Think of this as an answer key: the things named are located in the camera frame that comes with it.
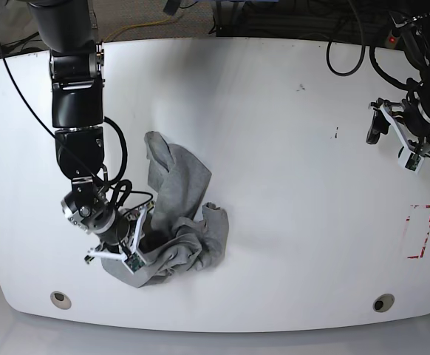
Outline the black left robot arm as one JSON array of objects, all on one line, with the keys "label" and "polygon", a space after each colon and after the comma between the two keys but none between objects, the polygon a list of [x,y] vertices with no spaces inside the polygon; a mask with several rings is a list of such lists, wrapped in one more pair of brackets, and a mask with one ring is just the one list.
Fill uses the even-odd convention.
[{"label": "black left robot arm", "polygon": [[[369,60],[382,79],[406,96],[396,103],[379,98],[370,104],[374,114],[366,142],[376,144],[395,125],[397,136],[404,139],[400,153],[410,149],[413,158],[430,159],[430,12],[409,16],[390,10],[389,16],[372,39]],[[419,72],[419,81],[408,78],[402,83],[380,67],[376,48],[379,43],[390,44],[393,38],[403,42],[406,59]]]}]

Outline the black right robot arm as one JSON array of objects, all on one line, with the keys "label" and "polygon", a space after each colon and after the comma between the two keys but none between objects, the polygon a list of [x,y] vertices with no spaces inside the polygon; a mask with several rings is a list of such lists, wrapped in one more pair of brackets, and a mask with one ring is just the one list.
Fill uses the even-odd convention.
[{"label": "black right robot arm", "polygon": [[[139,249],[150,204],[123,209],[132,193],[124,178],[128,149],[122,130],[103,114],[104,51],[89,1],[29,1],[42,41],[50,49],[52,126],[57,164],[72,189],[61,201],[65,218],[99,239],[88,251],[121,262],[130,272],[148,264]],[[122,162],[110,179],[104,165],[103,124],[117,133]]]}]

